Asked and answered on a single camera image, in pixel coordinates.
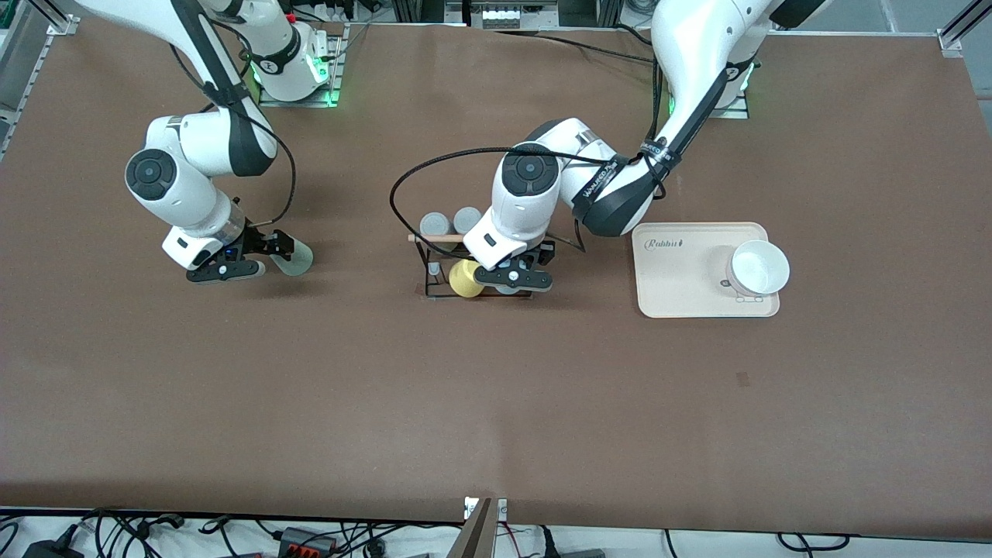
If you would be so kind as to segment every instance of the tray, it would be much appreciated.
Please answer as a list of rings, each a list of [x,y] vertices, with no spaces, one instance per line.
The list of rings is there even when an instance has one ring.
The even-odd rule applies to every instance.
[[[745,297],[726,282],[727,262],[747,240],[768,240],[756,222],[646,222],[634,229],[637,303],[649,318],[770,318],[779,294]]]

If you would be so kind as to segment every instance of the green led light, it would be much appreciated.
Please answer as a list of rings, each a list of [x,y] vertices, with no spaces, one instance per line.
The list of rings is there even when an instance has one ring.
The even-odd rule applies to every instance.
[[[747,90],[748,79],[751,78],[751,73],[753,73],[753,72],[754,72],[754,64],[751,64],[751,66],[749,68],[747,68],[747,75],[744,76],[744,83],[741,84],[741,92],[744,92],[744,91]]]

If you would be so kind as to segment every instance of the white floor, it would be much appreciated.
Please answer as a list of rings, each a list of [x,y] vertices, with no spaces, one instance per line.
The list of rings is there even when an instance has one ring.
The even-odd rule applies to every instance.
[[[38,540],[55,540],[73,523],[68,517],[25,517],[17,519],[19,532],[4,557],[21,557],[28,545]],[[299,523],[264,521],[267,528],[283,529],[289,526],[308,529],[312,532],[337,531],[338,523]],[[219,533],[204,535],[197,532],[204,524],[202,519],[191,519],[180,530],[168,526],[156,527],[150,544],[163,558],[224,558],[231,553],[224,546]],[[105,519],[101,535],[106,539],[112,522]],[[351,523],[345,523],[349,529]],[[520,546],[520,556],[527,557],[538,553],[544,556],[545,542],[540,528],[526,525],[513,525],[523,529],[515,534]],[[589,549],[602,549],[607,558],[671,558],[664,539],[664,532],[652,529],[605,529],[591,527],[551,527],[558,552],[575,552]],[[262,531],[253,521],[232,521],[226,527],[231,546],[239,554],[276,556],[279,543]],[[510,537],[499,528],[494,558],[517,558]],[[451,548],[458,530],[453,527],[421,529],[405,527],[383,538],[386,543],[386,558],[411,558],[430,554],[433,558],[443,558]],[[10,529],[0,531],[0,547],[10,535]],[[72,541],[72,548],[87,558],[97,557],[94,535],[78,529]],[[792,544],[799,544],[795,537],[787,537]],[[840,539],[835,537],[810,537],[810,545],[829,546]],[[806,558],[802,553],[792,552],[781,546],[774,534],[765,533],[725,533],[706,531],[672,531],[672,541],[679,558],[735,557],[735,558]],[[115,547],[114,556],[120,556],[123,540]],[[938,542],[880,538],[853,538],[850,544],[834,552],[817,552],[816,556],[831,558],[855,557],[900,557],[900,558],[978,558],[992,557],[992,544],[974,542]],[[140,545],[132,544],[128,552],[132,558],[144,556]],[[355,558],[361,553],[355,552]]]

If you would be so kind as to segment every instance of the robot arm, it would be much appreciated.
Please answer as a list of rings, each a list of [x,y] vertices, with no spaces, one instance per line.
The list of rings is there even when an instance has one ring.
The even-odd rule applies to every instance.
[[[558,158],[557,181],[549,191],[593,234],[620,236],[644,216],[657,185],[682,154],[714,108],[729,104],[740,91],[758,48],[773,23],[798,25],[831,0],[660,0],[652,20],[655,57],[667,78],[675,109],[643,156],[629,162],[581,121],[549,122],[524,144],[590,159],[603,166]],[[493,205],[464,238],[465,246],[486,269],[541,242],[551,221],[548,205],[510,185],[521,178],[504,158],[493,185]]]
[[[275,256],[273,259],[284,267],[292,259],[292,238],[287,240],[287,235],[278,231],[278,237],[262,237],[248,227],[242,210],[211,180],[231,174],[241,177],[263,174],[275,159],[277,144],[268,120],[249,95],[200,3],[79,0],[79,4],[108,21],[174,45],[189,58],[204,92],[217,106],[213,112],[153,120],[144,148],[128,162],[125,181],[131,194],[145,209],[173,226],[162,245],[166,253],[189,270],[187,277],[194,281],[202,279],[194,278],[197,270],[202,271],[205,264],[215,260],[221,248],[235,242],[239,247],[226,249],[225,254],[237,260],[231,260],[230,269],[238,273],[224,277],[227,267],[218,266],[223,269],[221,276],[211,271],[206,273],[210,279],[264,273],[261,262],[240,265],[243,253],[278,253],[285,261]],[[231,11],[228,5],[235,4],[241,8],[238,13],[259,14],[268,5],[278,8],[276,0],[210,2],[212,8],[223,7],[227,11]],[[238,13],[231,17],[240,18]],[[276,34],[288,39],[294,36],[285,18],[281,19],[282,26],[279,18],[272,21]]]
[[[276,100],[300,100],[327,82],[326,31],[290,24],[277,0],[200,1],[251,45],[252,66]]]

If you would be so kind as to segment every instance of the metal rack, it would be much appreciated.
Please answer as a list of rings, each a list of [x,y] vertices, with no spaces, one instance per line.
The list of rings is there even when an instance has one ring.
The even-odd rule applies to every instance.
[[[438,242],[456,242],[457,245],[451,250],[451,253],[466,257],[471,256],[465,245],[461,243],[461,234],[428,234],[424,238],[432,244]],[[424,264],[424,291],[421,294],[430,300],[462,298],[451,290],[447,280],[447,272],[444,270],[445,264],[453,263],[456,260],[436,252],[412,234],[407,236],[407,240],[412,242],[417,248],[417,253],[421,256],[421,263]],[[431,273],[432,267],[436,269],[437,273]],[[486,287],[479,297],[530,298],[531,291],[520,291],[512,295],[504,295],[492,287]]]

